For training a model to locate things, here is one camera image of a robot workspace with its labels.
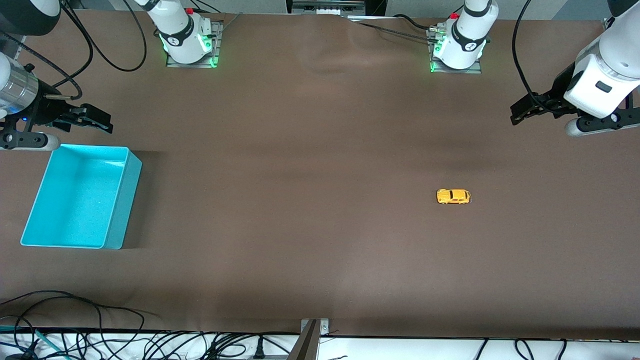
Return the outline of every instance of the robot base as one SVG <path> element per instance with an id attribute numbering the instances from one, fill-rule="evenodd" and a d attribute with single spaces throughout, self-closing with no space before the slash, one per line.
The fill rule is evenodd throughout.
<path id="1" fill-rule="evenodd" d="M 437 41 L 443 40 L 443 33 L 445 32 L 446 25 L 444 22 L 441 22 L 437 26 L 438 31 L 429 31 L 427 30 L 427 37 L 430 39 L 434 39 Z M 445 65 L 439 58 L 434 56 L 436 46 L 439 46 L 439 43 L 429 43 L 429 61 L 431 62 L 431 72 L 448 72 L 452 74 L 482 74 L 482 68 L 480 67 L 480 60 L 476 60 L 473 65 L 471 65 L 467 69 L 453 69 Z"/>
<path id="2" fill-rule="evenodd" d="M 204 40 L 205 44 L 211 42 L 211 51 L 207 53 L 202 59 L 190 63 L 183 64 L 175 61 L 168 53 L 166 55 L 167 67 L 184 67 L 191 69 L 211 69 L 218 67 L 218 59 L 220 57 L 220 43 L 222 41 L 222 21 L 212 21 L 210 31 L 204 29 L 205 33 L 202 35 L 210 35 L 209 39 Z"/>

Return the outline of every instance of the black cable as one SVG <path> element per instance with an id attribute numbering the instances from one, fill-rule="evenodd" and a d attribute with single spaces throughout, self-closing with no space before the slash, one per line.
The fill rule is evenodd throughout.
<path id="1" fill-rule="evenodd" d="M 104 61 L 106 61 L 109 65 L 111 65 L 113 68 L 115 68 L 117 70 L 124 71 L 124 72 L 132 72 L 132 71 L 136 71 L 136 70 L 140 69 L 142 67 L 142 65 L 145 63 L 145 61 L 147 60 L 147 38 L 145 37 L 145 33 L 142 30 L 142 26 L 140 25 L 140 21 L 138 20 L 138 17 L 136 16 L 136 12 L 133 11 L 131 6 L 127 2 L 127 0 L 122 0 L 122 2 L 124 2 L 124 5 L 127 6 L 127 9 L 129 9 L 129 12 L 131 13 L 131 16 L 133 16 L 133 19 L 136 21 L 136 25 L 138 27 L 138 30 L 140 31 L 140 35 L 142 36 L 142 45 L 143 45 L 142 60 L 140 60 L 140 63 L 137 64 L 135 67 L 133 67 L 131 69 L 121 68 L 118 65 L 114 64 L 111 60 L 109 60 L 109 58 L 107 58 L 107 56 L 102 52 L 102 50 L 100 50 L 100 47 L 98 47 L 98 45 L 95 43 L 95 41 L 93 40 L 91 35 L 89 35 L 89 32 L 87 31 L 87 29 L 84 26 L 84 24 L 80 21 L 80 18 L 77 18 L 77 15 L 76 15 L 76 18 L 78 19 L 78 23 L 80 24 L 80 26 L 84 29 L 84 31 L 88 35 L 88 38 L 91 41 L 91 43 L 93 44 L 93 46 L 95 47 L 95 50 L 98 52 L 98 54 L 100 54 L 100 56 L 104 59 Z M 76 14 L 73 9 L 70 9 L 70 11 L 74 15 Z"/>
<path id="2" fill-rule="evenodd" d="M 480 345 L 480 349 L 478 350 L 478 353 L 476 354 L 476 357 L 474 358 L 474 360 L 480 360 L 480 356 L 482 356 L 482 351 L 484 350 L 484 347 L 488 342 L 489 342 L 489 338 L 484 338 L 484 341 L 482 342 L 482 345 Z"/>
<path id="3" fill-rule="evenodd" d="M 67 346 L 67 339 L 65 339 L 65 335 L 61 332 L 60 333 L 60 338 L 62 339 L 62 345 L 65 349 L 65 353 L 69 353 L 69 347 Z"/>
<path id="4" fill-rule="evenodd" d="M 20 40 L 13 38 L 11 35 L 5 33 L 4 31 L 0 31 L 2 33 L 2 35 L 4 37 L 6 37 L 8 40 L 11 40 L 12 42 L 14 42 L 16 45 L 18 45 L 19 47 L 25 49 L 27 52 L 31 53 L 33 56 L 37 57 L 38 59 L 40 59 L 42 62 L 44 62 L 45 64 L 47 64 L 48 66 L 52 67 L 55 71 L 59 72 L 62 76 L 64 76 L 67 81 L 69 81 L 71 83 L 71 85 L 74 86 L 74 88 L 76 88 L 76 90 L 78 91 L 78 94 L 75 96 L 70 96 L 71 100 L 78 100 L 82 97 L 82 89 L 80 88 L 80 86 L 76 83 L 75 80 L 73 80 L 69 74 L 67 74 L 64 70 L 62 70 L 59 66 L 57 66 L 56 64 L 54 64 L 52 61 L 50 61 L 49 59 L 45 58 L 44 56 L 40 55 L 37 51 L 33 50 L 32 48 L 28 47 L 27 45 L 24 45 Z"/>
<path id="5" fill-rule="evenodd" d="M 280 350 L 282 350 L 282 351 L 286 352 L 287 354 L 290 354 L 290 353 L 291 353 L 291 352 L 290 352 L 289 350 L 287 350 L 284 346 L 282 346 L 282 345 L 280 345 L 280 344 L 276 343 L 275 341 L 273 341 L 273 340 L 271 340 L 271 339 L 267 338 L 266 336 L 263 336 L 262 338 L 264 339 L 264 341 L 267 341 L 268 343 L 273 344 L 275 347 L 280 348 Z"/>
<path id="6" fill-rule="evenodd" d="M 524 85 L 524 88 L 527 90 L 527 93 L 529 94 L 529 97 L 531 97 L 531 99 L 533 100 L 533 102 L 536 103 L 536 105 L 538 105 L 541 109 L 553 113 L 555 115 L 566 115 L 567 112 L 563 112 L 563 111 L 556 111 L 556 110 L 551 110 L 548 107 L 546 107 L 545 105 L 543 105 L 534 95 L 533 95 L 533 91 L 531 90 L 531 87 L 529 86 L 529 83 L 527 82 L 527 79 L 525 79 L 524 73 L 522 72 L 522 68 L 520 66 L 520 62 L 518 61 L 518 54 L 516 53 L 516 38 L 518 36 L 518 28 L 520 27 L 520 22 L 522 21 L 522 17 L 524 16 L 524 13 L 527 11 L 527 7 L 529 7 L 529 3 L 531 3 L 531 0 L 527 0 L 526 3 L 524 3 L 524 6 L 522 7 L 522 11 L 520 12 L 520 15 L 518 16 L 518 20 L 516 20 L 516 24 L 513 28 L 513 37 L 511 38 L 511 52 L 513 54 L 513 63 L 516 66 L 516 70 L 518 71 L 518 75 L 520 75 L 520 80 L 522 80 L 522 84 Z"/>
<path id="7" fill-rule="evenodd" d="M 402 31 L 397 31 L 397 30 L 392 30 L 392 29 L 387 29 L 387 28 L 382 28 L 380 26 L 376 26 L 376 25 L 371 25 L 371 24 L 366 24 L 364 22 L 360 22 L 357 21 L 357 24 L 360 25 L 364 25 L 364 26 L 369 26 L 370 28 L 374 28 L 374 29 L 378 29 L 380 31 L 386 31 L 387 33 L 392 33 L 392 34 L 397 34 L 403 37 L 408 37 L 408 38 L 414 38 L 414 39 L 418 39 L 418 40 L 422 40 L 422 41 L 426 41 L 426 42 L 437 42 L 437 40 L 435 39 L 430 39 L 430 38 L 425 38 L 425 37 L 419 37 L 417 35 L 413 35 L 413 34 L 407 34 L 407 33 L 403 33 Z"/>
<path id="8" fill-rule="evenodd" d="M 375 16 L 375 13 L 378 11 L 378 9 L 380 9 L 382 4 L 384 4 L 386 2 L 387 2 L 387 0 L 380 0 L 380 4 L 378 4 L 378 7 L 375 10 L 373 10 L 373 12 L 370 15 Z"/>
<path id="9" fill-rule="evenodd" d="M 202 10 L 202 9 L 198 6 L 198 4 L 196 4 L 196 2 L 195 2 L 194 0 L 190 0 L 190 1 L 191 1 L 191 4 L 193 4 L 193 6 L 195 6 L 195 7 L 196 7 L 196 9 L 198 9 L 198 10 Z"/>
<path id="10" fill-rule="evenodd" d="M 137 343 L 139 341 L 145 341 L 145 340 L 149 341 L 150 339 L 147 339 L 147 338 L 135 339 L 135 340 L 132 341 L 132 343 Z M 98 352 L 98 354 L 100 354 L 100 357 L 102 357 L 102 352 L 98 348 L 96 348 L 95 346 L 96 345 L 100 345 L 100 344 L 105 343 L 105 342 L 107 342 L 107 343 L 127 343 L 127 342 L 129 342 L 129 340 L 126 340 L 126 339 L 110 339 L 110 340 L 106 340 L 106 341 L 98 341 L 98 342 L 95 342 L 95 343 L 90 343 L 89 342 L 89 343 L 84 344 L 81 347 L 79 346 L 80 344 L 76 344 L 76 345 L 70 347 L 68 351 L 71 352 L 71 351 L 87 350 L 89 348 L 93 348 L 96 352 Z"/>
<path id="11" fill-rule="evenodd" d="M 23 311 L 23 312 L 22 312 L 22 314 L 21 314 L 20 316 L 21 316 L 21 317 L 25 317 L 25 316 L 26 316 L 26 314 L 27 314 L 29 311 L 31 311 L 32 309 L 34 309 L 34 308 L 36 308 L 37 306 L 39 306 L 39 305 L 43 304 L 44 302 L 47 302 L 47 301 L 50 301 L 50 300 L 54 300 L 54 299 L 64 299 L 64 298 L 69 298 L 69 299 L 74 299 L 74 300 L 77 300 L 77 301 L 80 301 L 80 302 L 84 302 L 84 303 L 86 303 L 86 304 L 89 304 L 89 305 L 93 306 L 93 308 L 94 308 L 94 309 L 96 310 L 96 312 L 98 313 L 98 325 L 99 325 L 100 336 L 101 336 L 102 340 L 103 340 L 103 341 L 105 341 L 105 344 L 104 344 L 104 345 L 105 345 L 105 347 L 106 347 L 106 348 L 111 352 L 111 356 L 110 356 L 110 357 L 108 357 L 106 360 L 110 360 L 110 359 L 111 359 L 111 358 L 113 358 L 113 357 L 115 357 L 115 358 L 116 358 L 116 359 L 118 359 L 118 360 L 122 360 L 120 357 L 118 357 L 118 356 L 117 356 L 117 354 L 118 354 L 120 351 L 122 351 L 122 349 L 124 349 L 126 346 L 128 346 L 128 344 L 130 344 L 130 343 L 135 339 L 135 337 L 140 333 L 140 331 L 142 330 L 142 328 L 143 328 L 143 326 L 144 326 L 144 324 L 145 324 L 145 317 L 144 317 L 144 315 L 142 315 L 142 314 L 141 314 L 140 312 L 138 312 L 138 311 L 135 311 L 135 310 L 133 310 L 133 309 L 129 309 L 128 307 L 109 306 L 109 305 L 102 305 L 102 304 L 98 304 L 98 303 L 93 302 L 93 301 L 91 301 L 91 300 L 89 300 L 89 299 L 86 299 L 86 298 L 83 298 L 83 297 L 79 297 L 79 296 L 74 295 L 74 294 L 72 294 L 72 293 L 69 293 L 69 292 L 67 292 L 67 291 L 60 291 L 60 290 L 38 290 L 38 291 L 32 291 L 32 292 L 30 292 L 30 293 L 23 294 L 23 295 L 21 295 L 21 296 L 15 297 L 15 298 L 13 298 L 13 299 L 10 299 L 10 300 L 7 300 L 7 301 L 4 301 L 4 302 L 0 303 L 0 306 L 3 306 L 3 305 L 6 305 L 6 304 L 9 304 L 9 303 L 11 303 L 11 302 L 14 302 L 14 301 L 16 301 L 16 300 L 22 299 L 22 298 L 24 298 L 24 297 L 28 297 L 28 296 L 31 296 L 31 295 L 34 295 L 34 294 L 41 294 L 41 293 L 54 293 L 54 294 L 61 294 L 61 295 L 64 295 L 64 296 L 49 297 L 49 298 L 46 298 L 46 299 L 40 300 L 40 301 L 36 302 L 35 304 L 31 305 L 30 307 L 28 307 L 25 311 Z M 115 351 L 115 352 L 111 350 L 111 348 L 109 347 L 109 345 L 106 343 L 106 339 L 104 338 L 104 331 L 103 331 L 103 328 L 102 328 L 102 312 L 100 311 L 100 308 L 103 308 L 103 309 L 114 309 L 114 310 L 127 311 L 127 312 L 130 312 L 130 313 L 132 313 L 132 314 L 137 315 L 137 316 L 138 316 L 138 317 L 140 317 L 140 319 L 141 319 L 140 326 L 138 327 L 138 329 L 137 329 L 137 330 L 136 330 L 136 332 L 134 333 L 134 336 L 129 340 L 129 342 L 128 342 L 124 347 L 122 347 L 121 349 L 119 349 L 119 350 L 117 350 L 117 351 Z"/>
<path id="12" fill-rule="evenodd" d="M 562 348 L 560 349 L 560 353 L 558 354 L 557 360 L 562 360 L 562 355 L 564 355 L 565 350 L 566 350 L 566 339 L 562 339 Z"/>
<path id="13" fill-rule="evenodd" d="M 162 347 L 163 347 L 163 346 L 165 346 L 165 345 L 166 345 L 166 344 L 168 344 L 169 342 L 171 342 L 171 341 L 173 341 L 173 340 L 175 340 L 175 339 L 179 338 L 180 336 L 182 336 L 182 335 L 186 335 L 186 334 L 189 334 L 189 332 L 188 332 L 188 331 L 176 331 L 176 332 L 169 332 L 168 334 L 166 334 L 166 335 L 164 335 L 164 336 L 161 336 L 158 340 L 156 340 L 156 341 L 154 342 L 154 345 L 156 346 L 156 348 L 157 348 L 157 349 L 155 349 L 151 354 L 149 354 L 149 355 L 148 355 L 148 358 L 149 358 L 149 359 L 152 359 L 152 358 L 153 358 L 153 356 L 154 356 L 154 355 L 156 354 L 156 352 L 158 352 L 158 351 L 160 351 L 160 353 L 161 353 L 161 354 L 163 354 L 163 353 L 164 353 L 164 352 L 163 352 L 163 350 L 162 350 Z M 159 344 L 158 344 L 162 339 L 167 338 L 167 337 L 169 337 L 169 336 L 173 336 L 173 337 L 172 337 L 172 338 L 170 338 L 170 339 L 168 339 L 168 340 L 166 340 L 166 341 L 165 341 L 164 343 L 162 343 L 161 345 L 159 345 Z M 142 357 L 142 358 L 143 358 L 143 359 L 146 359 L 146 358 L 147 358 L 147 351 L 146 351 L 146 350 L 145 350 L 145 352 L 143 353 L 143 357 Z"/>
<path id="14" fill-rule="evenodd" d="M 68 5 L 67 0 L 64 0 L 64 3 L 63 3 L 63 0 L 60 0 L 60 7 L 67 14 L 67 16 L 69 16 L 69 19 L 71 19 L 74 25 L 76 25 L 78 30 L 80 30 L 80 32 L 84 37 L 84 40 L 86 41 L 87 46 L 89 47 L 89 57 L 87 57 L 87 60 L 85 61 L 84 65 L 82 65 L 80 69 L 77 69 L 73 74 L 69 75 L 69 77 L 73 79 L 74 77 L 82 73 L 82 71 L 84 71 L 87 67 L 89 67 L 89 64 L 91 64 L 91 62 L 93 61 L 93 45 L 91 44 L 91 39 L 89 38 L 89 34 L 87 34 L 87 32 L 80 25 L 80 23 L 78 23 L 77 15 L 74 16 L 75 13 L 72 15 L 71 12 L 65 6 L 65 3 Z M 67 79 L 62 79 L 61 81 L 53 84 L 53 87 L 57 88 L 58 86 L 66 83 L 67 81 L 68 81 Z"/>
<path id="15" fill-rule="evenodd" d="M 27 320 L 22 315 L 5 315 L 5 316 L 0 317 L 0 321 L 4 320 L 6 318 L 16 318 L 16 323 L 13 326 L 13 342 L 15 342 L 15 347 L 16 348 L 19 348 L 23 352 L 27 352 L 28 349 L 31 348 L 37 342 L 37 340 L 36 340 L 36 332 L 35 332 L 35 329 L 34 329 L 33 325 L 31 324 L 31 322 L 29 322 L 29 320 Z M 20 344 L 18 344 L 18 326 L 20 325 L 20 321 L 22 321 L 25 324 L 27 324 L 27 326 L 29 327 L 29 330 L 31 331 L 31 343 L 29 344 L 28 348 L 22 347 L 22 346 L 20 346 Z"/>
<path id="16" fill-rule="evenodd" d="M 216 335 L 216 337 L 214 338 L 214 341 L 212 341 L 212 343 L 211 343 L 211 348 L 207 352 L 207 354 L 204 357 L 204 359 L 216 359 L 217 357 L 236 357 L 236 356 L 240 356 L 244 352 L 242 354 L 238 354 L 236 356 L 223 355 L 222 353 L 228 347 L 231 347 L 231 346 L 243 346 L 244 347 L 244 345 L 237 344 L 237 343 L 239 343 L 240 341 L 252 338 L 254 336 L 292 335 L 292 334 L 296 334 L 296 333 L 293 333 L 293 332 L 261 332 L 261 333 L 253 333 L 253 334 L 252 333 L 226 334 L 226 338 L 223 338 L 223 339 L 221 339 L 219 341 L 218 341 L 218 336 L 219 335 Z"/>
<path id="17" fill-rule="evenodd" d="M 527 358 L 526 356 L 524 356 L 521 352 L 520 349 L 518 348 L 518 344 L 522 342 L 524 344 L 524 346 L 527 348 L 527 351 L 529 352 L 529 356 L 530 358 Z M 527 344 L 527 342 L 525 340 L 522 339 L 517 339 L 516 341 L 513 342 L 513 346 L 516 348 L 516 352 L 518 353 L 518 355 L 520 355 L 520 357 L 523 360 L 535 360 L 533 358 L 533 352 L 531 352 L 531 348 L 529 347 L 529 344 Z"/>
<path id="18" fill-rule="evenodd" d="M 183 342 L 180 345 L 178 345 L 177 347 L 175 347 L 174 350 L 171 351 L 169 354 L 163 355 L 163 358 L 168 359 L 171 355 L 176 354 L 176 351 L 178 351 L 178 349 L 180 349 L 184 345 L 187 345 L 188 343 L 192 342 L 193 340 L 199 338 L 201 335 L 202 335 L 202 332 L 199 332 L 196 336 L 193 336 L 192 338 L 187 339 L 185 342 Z"/>
<path id="19" fill-rule="evenodd" d="M 413 21 L 412 18 L 410 18 L 409 16 L 403 14 L 403 13 L 397 13 L 394 15 L 394 17 L 401 17 L 403 19 L 406 19 L 408 22 L 411 22 L 411 25 L 415 26 L 416 28 L 419 29 L 423 29 L 423 30 L 428 30 L 429 26 L 424 26 L 424 25 L 420 25 L 417 22 Z"/>
<path id="20" fill-rule="evenodd" d="M 220 12 L 221 12 L 220 10 L 218 10 L 218 9 L 214 8 L 213 6 L 211 6 L 211 5 L 207 4 L 207 3 L 205 3 L 205 2 L 204 2 L 204 1 L 202 1 L 202 0 L 195 0 L 195 1 L 198 1 L 200 4 L 203 4 L 204 6 L 207 6 L 207 7 L 211 8 L 211 9 L 213 9 L 215 12 L 218 12 L 218 13 L 220 13 Z"/>

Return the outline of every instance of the brown table surface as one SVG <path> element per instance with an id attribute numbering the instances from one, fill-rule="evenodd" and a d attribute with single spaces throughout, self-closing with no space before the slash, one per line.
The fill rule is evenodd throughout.
<path id="1" fill-rule="evenodd" d="M 81 16 L 113 61 L 138 61 L 130 14 Z M 338 334 L 638 338 L 640 131 L 570 138 L 570 118 L 549 115 L 513 127 L 525 93 L 513 22 L 496 23 L 470 76 L 430 73 L 424 44 L 330 15 L 241 15 L 217 69 L 167 69 L 140 19 L 139 71 L 97 57 L 77 77 L 113 135 L 61 136 L 142 160 L 125 249 L 21 246 L 49 154 L 0 152 L 0 297 L 67 290 L 146 310 L 148 329 L 295 331 L 324 317 Z M 601 30 L 524 22 L 531 86 L 548 90 Z M 87 54 L 68 19 L 28 44 L 69 72 Z M 474 201 L 439 205 L 439 188 Z M 32 317 L 97 326 L 68 302 Z M 105 326 L 137 321 L 113 311 Z"/>

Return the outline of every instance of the metal mounting plate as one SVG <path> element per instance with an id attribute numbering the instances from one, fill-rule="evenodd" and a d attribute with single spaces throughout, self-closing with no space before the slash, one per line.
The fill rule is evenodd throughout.
<path id="1" fill-rule="evenodd" d="M 444 23 L 438 24 L 438 28 L 444 28 L 444 27 L 445 27 Z M 427 30 L 426 33 L 428 38 L 439 40 L 437 32 Z M 435 47 L 437 45 L 438 44 L 434 44 L 432 42 L 429 43 L 429 61 L 431 63 L 431 72 L 448 72 L 451 74 L 482 74 L 482 68 L 480 67 L 479 59 L 476 60 L 476 62 L 474 62 L 474 64 L 467 69 L 458 70 L 458 69 L 452 69 L 448 67 L 447 65 L 445 65 L 445 63 L 442 62 L 442 60 L 433 56 Z"/>
<path id="2" fill-rule="evenodd" d="M 300 332 L 305 329 L 309 319 L 302 319 L 300 323 Z M 320 335 L 327 335 L 329 333 L 329 319 L 320 319 Z"/>
<path id="3" fill-rule="evenodd" d="M 218 67 L 218 59 L 220 57 L 220 45 L 222 42 L 222 21 L 211 21 L 211 51 L 202 57 L 199 61 L 190 64 L 176 62 L 169 54 L 166 56 L 167 67 L 182 67 L 192 69 L 211 69 Z"/>

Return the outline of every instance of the metal bracket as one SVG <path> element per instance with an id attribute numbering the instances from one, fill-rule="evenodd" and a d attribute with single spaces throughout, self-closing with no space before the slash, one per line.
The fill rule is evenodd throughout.
<path id="1" fill-rule="evenodd" d="M 445 65 L 439 58 L 434 56 L 433 54 L 440 50 L 439 47 L 447 41 L 447 24 L 444 22 L 439 22 L 434 29 L 429 29 L 426 31 L 427 37 L 429 39 L 434 39 L 437 42 L 429 42 L 429 61 L 431 63 L 431 72 L 448 72 L 451 74 L 482 74 L 482 68 L 480 67 L 480 59 L 476 60 L 471 67 L 467 69 L 452 69 Z"/>
<path id="2" fill-rule="evenodd" d="M 300 323 L 300 331 L 305 330 L 305 326 L 309 323 L 311 319 L 302 319 Z M 329 333 L 329 319 L 318 319 L 320 320 L 320 335 L 327 335 Z"/>
<path id="3" fill-rule="evenodd" d="M 199 36 L 202 37 L 204 46 L 211 47 L 205 56 L 199 61 L 190 64 L 183 64 L 175 61 L 168 53 L 166 55 L 167 67 L 182 67 L 191 69 L 211 69 L 218 67 L 218 59 L 220 58 L 220 45 L 222 41 L 222 21 L 211 21 L 206 17 L 202 17 L 201 31 Z"/>
<path id="4" fill-rule="evenodd" d="M 320 342 L 320 331 L 323 330 L 320 319 L 307 320 L 302 333 L 293 345 L 287 360 L 316 360 Z"/>
<path id="5" fill-rule="evenodd" d="M 364 0 L 293 0 L 291 13 L 334 14 L 342 17 L 366 15 Z"/>

